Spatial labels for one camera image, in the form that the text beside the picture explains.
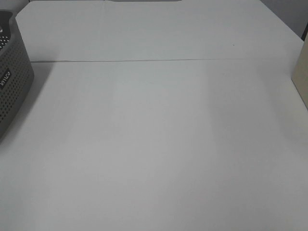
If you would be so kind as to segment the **beige box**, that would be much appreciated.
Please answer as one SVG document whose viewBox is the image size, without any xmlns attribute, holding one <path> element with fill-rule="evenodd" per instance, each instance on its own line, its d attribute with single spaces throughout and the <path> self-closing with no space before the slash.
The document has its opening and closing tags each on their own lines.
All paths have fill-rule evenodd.
<svg viewBox="0 0 308 231">
<path fill-rule="evenodd" d="M 305 38 L 292 78 L 305 107 L 308 107 L 308 38 Z"/>
</svg>

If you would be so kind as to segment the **grey perforated plastic basket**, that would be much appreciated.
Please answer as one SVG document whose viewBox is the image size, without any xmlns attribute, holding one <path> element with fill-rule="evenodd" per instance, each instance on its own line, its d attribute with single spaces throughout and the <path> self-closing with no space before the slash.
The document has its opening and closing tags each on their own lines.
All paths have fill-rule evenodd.
<svg viewBox="0 0 308 231">
<path fill-rule="evenodd" d="M 0 11 L 0 136 L 14 120 L 34 79 L 16 13 Z"/>
</svg>

